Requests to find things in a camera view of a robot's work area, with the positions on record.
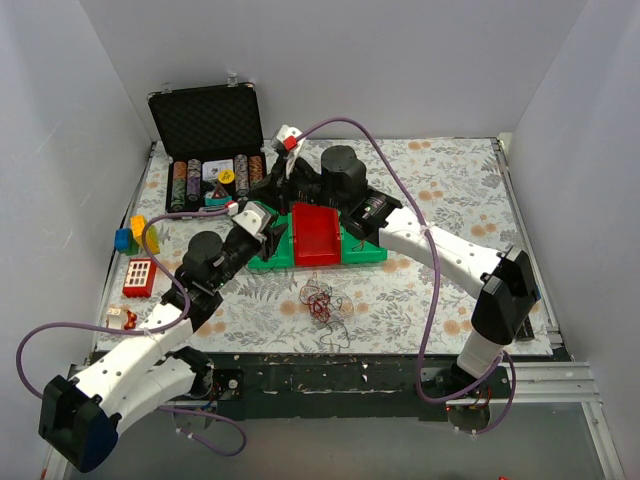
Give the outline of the green toy brick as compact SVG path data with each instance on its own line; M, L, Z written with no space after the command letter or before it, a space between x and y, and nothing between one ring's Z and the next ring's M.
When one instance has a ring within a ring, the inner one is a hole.
M136 256L140 253L140 245L135 240L131 240L123 253L129 257Z

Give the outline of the yellow toy brick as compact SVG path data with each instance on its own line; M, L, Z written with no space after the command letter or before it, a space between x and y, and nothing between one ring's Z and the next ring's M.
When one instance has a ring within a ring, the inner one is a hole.
M157 231L154 226L147 226L147 220L143 215L134 215L130 218L130 228L133 238L141 249L144 249L144 241L148 250L157 255L160 253L160 244Z

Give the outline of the floral table mat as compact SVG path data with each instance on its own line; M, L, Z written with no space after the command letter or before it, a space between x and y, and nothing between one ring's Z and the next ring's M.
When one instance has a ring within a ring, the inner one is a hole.
M370 184L413 197L425 218L475 244L525 244L487 139L382 140L352 147ZM432 270L390 253L378 264L243 270L192 337L206 352L456 354L471 331L474 300L449 280L434 291Z

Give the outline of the small red white toy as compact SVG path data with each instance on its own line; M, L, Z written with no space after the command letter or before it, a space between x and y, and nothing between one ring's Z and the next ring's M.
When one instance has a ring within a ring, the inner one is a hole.
M111 333L130 333L137 326L136 313L125 308L108 307L105 315L105 328Z

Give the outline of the right green bin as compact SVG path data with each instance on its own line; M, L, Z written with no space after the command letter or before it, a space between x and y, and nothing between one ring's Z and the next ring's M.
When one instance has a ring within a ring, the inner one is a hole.
M380 263L387 259L385 248L370 241L371 228L359 219L339 213L341 234L341 263Z

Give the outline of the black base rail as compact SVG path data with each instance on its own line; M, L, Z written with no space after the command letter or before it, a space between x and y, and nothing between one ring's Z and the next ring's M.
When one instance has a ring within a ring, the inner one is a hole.
M446 422L443 404L416 392L414 355L213 354L213 391L179 406L208 404L233 420L416 418Z

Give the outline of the red window toy brick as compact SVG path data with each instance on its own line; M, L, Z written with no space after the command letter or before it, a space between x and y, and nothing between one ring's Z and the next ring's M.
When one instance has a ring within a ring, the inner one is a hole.
M122 294L126 298L149 298L152 295L157 265L149 258L129 261Z

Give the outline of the left green bin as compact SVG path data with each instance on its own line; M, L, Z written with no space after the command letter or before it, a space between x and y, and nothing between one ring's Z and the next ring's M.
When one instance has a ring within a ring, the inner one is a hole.
M275 224L288 223L288 232L282 237L276 253L268 262L262 262L258 256L254 256L247 268L251 271L265 273L268 270L286 269L294 267L293 256L293 220L292 215L278 215Z

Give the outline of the aluminium frame rail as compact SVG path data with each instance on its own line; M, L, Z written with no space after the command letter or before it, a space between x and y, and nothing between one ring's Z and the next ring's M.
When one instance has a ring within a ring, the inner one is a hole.
M523 362L516 365L515 403L601 401L587 362Z

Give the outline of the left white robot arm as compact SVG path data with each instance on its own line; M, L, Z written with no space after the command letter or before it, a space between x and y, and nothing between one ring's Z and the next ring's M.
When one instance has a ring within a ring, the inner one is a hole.
M87 473L106 460L122 433L167 401L205 398L213 370L208 357L186 342L222 304L221 288L252 258L268 260L286 230L272 219L240 217L225 238L196 234L176 284L147 321L94 365L44 387L39 435Z

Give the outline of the blue toy brick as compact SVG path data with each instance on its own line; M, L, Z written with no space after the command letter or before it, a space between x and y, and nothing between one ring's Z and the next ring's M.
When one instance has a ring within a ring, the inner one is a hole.
M117 229L114 236L114 249L125 253L131 246L131 231L128 228Z

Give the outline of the black poker chip case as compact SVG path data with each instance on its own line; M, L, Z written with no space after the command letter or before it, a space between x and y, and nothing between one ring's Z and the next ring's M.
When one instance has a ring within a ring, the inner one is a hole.
M222 207L266 176L252 83L165 89L149 94L147 103L169 157L166 212Z

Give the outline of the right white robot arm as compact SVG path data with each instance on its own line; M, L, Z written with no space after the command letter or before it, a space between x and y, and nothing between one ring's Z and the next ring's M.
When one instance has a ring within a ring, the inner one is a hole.
M481 247L428 225L370 186L365 164L348 146L326 149L319 171L301 157L279 156L270 173L250 187L249 197L281 213L296 203L333 208L356 239L429 266L435 278L446 277L474 298L472 330L452 369L453 387L464 397L486 389L490 370L540 299L525 251Z

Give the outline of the black microphone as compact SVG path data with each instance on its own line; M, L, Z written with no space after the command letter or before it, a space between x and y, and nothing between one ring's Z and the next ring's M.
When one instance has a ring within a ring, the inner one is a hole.
M514 340L516 342L528 342L535 339L535 334L533 330L533 326L530 320L530 317L527 316L520 328L517 330Z

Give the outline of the green bin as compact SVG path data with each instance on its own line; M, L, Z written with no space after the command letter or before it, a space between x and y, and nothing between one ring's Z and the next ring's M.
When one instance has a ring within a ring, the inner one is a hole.
M247 268L251 271L265 273L268 270L286 269L294 267L293 256L293 220L292 215L278 215L275 224L288 223L288 232L282 237L276 253L268 262L262 262L258 256L254 256Z
M387 259L385 248L370 241L371 228L359 219L339 213L341 234L341 263L380 263Z

